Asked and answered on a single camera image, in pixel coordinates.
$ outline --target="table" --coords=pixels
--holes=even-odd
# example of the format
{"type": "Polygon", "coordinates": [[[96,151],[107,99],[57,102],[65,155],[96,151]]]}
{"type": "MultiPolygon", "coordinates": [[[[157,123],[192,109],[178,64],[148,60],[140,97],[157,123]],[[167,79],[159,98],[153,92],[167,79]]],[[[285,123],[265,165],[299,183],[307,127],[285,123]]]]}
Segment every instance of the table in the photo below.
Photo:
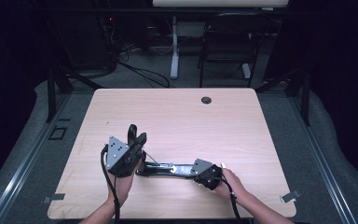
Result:
{"type": "MultiPolygon", "coordinates": [[[[274,7],[286,7],[289,0],[153,0],[153,7],[263,7],[271,10],[274,7]]],[[[171,79],[178,78],[179,52],[177,41],[177,19],[172,18],[172,63],[171,63],[171,79]]],[[[249,65],[242,67],[244,77],[250,76],[249,65]]]]}
{"type": "MultiPolygon", "coordinates": [[[[83,218],[107,196],[100,154],[109,136],[145,132],[158,162],[224,162],[246,188],[286,217],[296,213],[263,112],[252,89],[100,89],[94,93],[52,201],[50,218],[83,218]],[[204,104],[202,97],[212,101],[204,104]]],[[[239,207],[242,217],[250,217],[239,207]]],[[[134,177],[122,218],[234,218],[232,207],[191,180],[134,177]]]]}

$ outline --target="person's right hand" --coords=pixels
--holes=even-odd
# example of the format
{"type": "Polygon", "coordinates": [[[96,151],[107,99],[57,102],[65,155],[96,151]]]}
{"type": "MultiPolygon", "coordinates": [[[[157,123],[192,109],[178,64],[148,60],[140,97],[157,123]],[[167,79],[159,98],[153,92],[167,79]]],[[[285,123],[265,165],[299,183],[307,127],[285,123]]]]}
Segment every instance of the person's right hand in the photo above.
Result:
{"type": "MultiPolygon", "coordinates": [[[[249,192],[245,189],[240,179],[231,170],[223,168],[222,172],[226,181],[231,186],[234,195],[237,197],[237,203],[241,204],[241,199],[243,199],[246,194],[249,194],[249,192]]],[[[223,198],[230,200],[230,193],[226,183],[220,182],[219,186],[217,186],[214,191],[223,198]]]]}

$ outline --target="black chair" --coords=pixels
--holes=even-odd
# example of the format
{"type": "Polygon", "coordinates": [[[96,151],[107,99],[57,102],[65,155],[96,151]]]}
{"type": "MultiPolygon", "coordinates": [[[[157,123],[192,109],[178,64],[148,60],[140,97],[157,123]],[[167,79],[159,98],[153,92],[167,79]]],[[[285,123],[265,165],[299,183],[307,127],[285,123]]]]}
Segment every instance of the black chair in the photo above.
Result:
{"type": "Polygon", "coordinates": [[[261,14],[222,13],[205,23],[200,52],[200,87],[204,77],[204,62],[251,64],[247,87],[251,87],[255,64],[269,18],[261,14]]]}

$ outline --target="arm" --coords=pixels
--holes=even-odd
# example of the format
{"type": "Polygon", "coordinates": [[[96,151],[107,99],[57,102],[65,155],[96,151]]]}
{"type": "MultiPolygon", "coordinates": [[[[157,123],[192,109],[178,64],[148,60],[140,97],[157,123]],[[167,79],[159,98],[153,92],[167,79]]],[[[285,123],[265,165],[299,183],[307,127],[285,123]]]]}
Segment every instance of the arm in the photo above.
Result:
{"type": "MultiPolygon", "coordinates": [[[[120,206],[126,202],[129,197],[129,192],[132,186],[132,180],[135,174],[137,167],[135,167],[132,175],[123,178],[116,179],[116,194],[118,196],[118,201],[120,202],[120,206]]],[[[109,179],[112,184],[115,183],[115,176],[108,172],[109,179]]],[[[113,196],[112,190],[108,186],[108,196],[107,200],[95,210],[91,215],[86,217],[80,223],[89,224],[89,223],[109,223],[112,217],[115,215],[115,197],[113,196]]]]}
{"type": "MultiPolygon", "coordinates": [[[[261,224],[293,223],[286,217],[283,217],[281,214],[266,206],[253,194],[249,193],[241,183],[240,179],[231,170],[226,168],[223,169],[223,175],[237,197],[237,204],[246,209],[258,222],[261,224]]],[[[230,198],[228,187],[223,182],[221,182],[214,191],[224,198],[230,198]]]]}

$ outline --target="forearm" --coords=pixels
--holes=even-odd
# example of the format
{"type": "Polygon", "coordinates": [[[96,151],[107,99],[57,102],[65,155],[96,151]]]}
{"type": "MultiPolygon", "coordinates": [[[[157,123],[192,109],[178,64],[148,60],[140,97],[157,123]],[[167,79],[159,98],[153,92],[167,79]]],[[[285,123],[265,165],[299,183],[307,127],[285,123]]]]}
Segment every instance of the forearm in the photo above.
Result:
{"type": "Polygon", "coordinates": [[[113,201],[106,201],[91,215],[85,218],[80,223],[109,223],[112,217],[115,215],[115,205],[113,201]]]}
{"type": "Polygon", "coordinates": [[[260,224],[293,223],[266,206],[251,193],[242,194],[237,200],[237,203],[245,208],[260,224]]]}

